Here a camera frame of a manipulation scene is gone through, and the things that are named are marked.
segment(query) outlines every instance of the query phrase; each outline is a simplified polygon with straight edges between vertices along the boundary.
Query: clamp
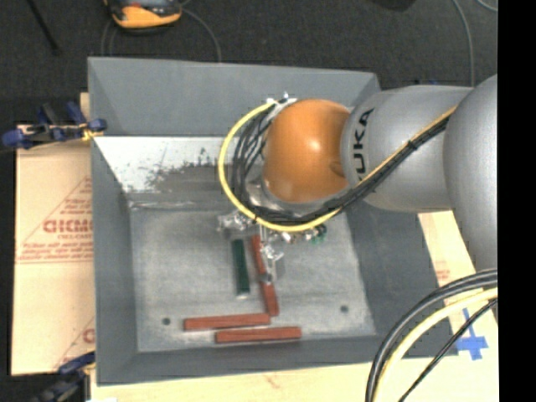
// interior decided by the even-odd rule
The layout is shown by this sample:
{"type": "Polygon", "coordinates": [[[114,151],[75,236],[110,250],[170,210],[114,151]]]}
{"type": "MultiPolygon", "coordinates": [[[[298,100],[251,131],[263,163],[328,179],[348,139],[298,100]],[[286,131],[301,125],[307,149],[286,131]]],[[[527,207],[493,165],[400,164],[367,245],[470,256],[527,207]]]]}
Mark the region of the clamp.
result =
{"type": "Polygon", "coordinates": [[[89,375],[85,369],[94,362],[95,352],[93,351],[62,365],[58,369],[58,374],[65,378],[52,384],[39,395],[34,396],[30,402],[65,402],[83,385],[88,384],[89,375]]]}
{"type": "Polygon", "coordinates": [[[67,112],[72,121],[69,125],[60,125],[49,103],[40,106],[37,123],[32,126],[7,131],[2,135],[6,147],[29,149],[52,142],[66,142],[78,138],[88,138],[107,127],[104,119],[87,121],[82,110],[73,101],[67,102],[67,112]]]}

